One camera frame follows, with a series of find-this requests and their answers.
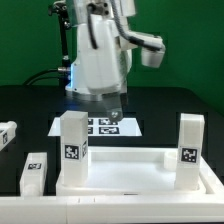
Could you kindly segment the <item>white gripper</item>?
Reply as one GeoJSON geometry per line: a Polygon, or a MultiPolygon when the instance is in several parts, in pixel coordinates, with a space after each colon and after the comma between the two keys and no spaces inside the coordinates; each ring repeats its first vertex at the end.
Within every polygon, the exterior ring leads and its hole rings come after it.
{"type": "Polygon", "coordinates": [[[132,65],[132,49],[142,47],[142,64],[158,68],[165,45],[160,36],[129,29],[126,16],[87,15],[77,26],[77,92],[102,95],[110,121],[121,121],[119,92],[132,65]]]}

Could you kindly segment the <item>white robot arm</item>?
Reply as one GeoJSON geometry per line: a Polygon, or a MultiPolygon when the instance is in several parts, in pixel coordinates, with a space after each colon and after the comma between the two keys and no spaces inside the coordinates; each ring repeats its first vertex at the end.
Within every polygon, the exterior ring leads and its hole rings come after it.
{"type": "Polygon", "coordinates": [[[121,96],[127,93],[132,50],[141,49],[142,64],[157,68],[166,47],[159,36],[132,31],[134,0],[65,0],[71,25],[77,29],[77,56],[66,91],[100,101],[112,121],[123,119],[121,96]]]}

